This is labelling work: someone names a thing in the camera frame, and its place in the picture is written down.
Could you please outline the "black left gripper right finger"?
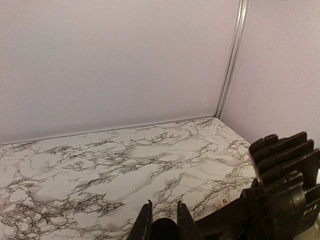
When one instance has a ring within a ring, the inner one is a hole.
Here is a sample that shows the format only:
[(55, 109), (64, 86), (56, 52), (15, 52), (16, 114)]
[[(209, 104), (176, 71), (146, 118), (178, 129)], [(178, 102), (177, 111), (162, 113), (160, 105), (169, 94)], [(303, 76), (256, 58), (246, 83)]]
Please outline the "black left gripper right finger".
[(181, 201), (177, 203), (177, 226), (181, 240), (203, 239), (187, 208), (187, 205)]

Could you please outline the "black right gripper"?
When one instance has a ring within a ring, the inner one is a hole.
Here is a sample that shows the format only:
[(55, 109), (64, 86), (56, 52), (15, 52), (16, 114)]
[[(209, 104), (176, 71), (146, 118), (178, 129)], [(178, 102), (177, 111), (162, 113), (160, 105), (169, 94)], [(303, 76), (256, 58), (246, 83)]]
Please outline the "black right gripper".
[(320, 150), (305, 131), (276, 134), (249, 147), (256, 179), (251, 193), (195, 222), (205, 240), (292, 240), (320, 212)]

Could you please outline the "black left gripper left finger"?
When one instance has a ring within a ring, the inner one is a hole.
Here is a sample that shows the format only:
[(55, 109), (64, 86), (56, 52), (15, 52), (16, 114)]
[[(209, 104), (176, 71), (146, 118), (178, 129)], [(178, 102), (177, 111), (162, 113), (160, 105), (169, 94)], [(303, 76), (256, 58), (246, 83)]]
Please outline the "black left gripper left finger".
[(150, 240), (152, 224), (153, 203), (151, 200), (148, 200), (148, 203), (142, 206), (138, 217), (127, 236), (127, 240)]

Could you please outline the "black nail polish cap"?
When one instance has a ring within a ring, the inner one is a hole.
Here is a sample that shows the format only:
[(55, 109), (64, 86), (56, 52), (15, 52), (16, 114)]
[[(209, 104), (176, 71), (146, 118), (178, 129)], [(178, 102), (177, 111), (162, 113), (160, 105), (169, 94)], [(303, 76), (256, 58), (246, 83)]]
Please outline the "black nail polish cap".
[(159, 218), (151, 225), (151, 240), (179, 240), (178, 225), (169, 218)]

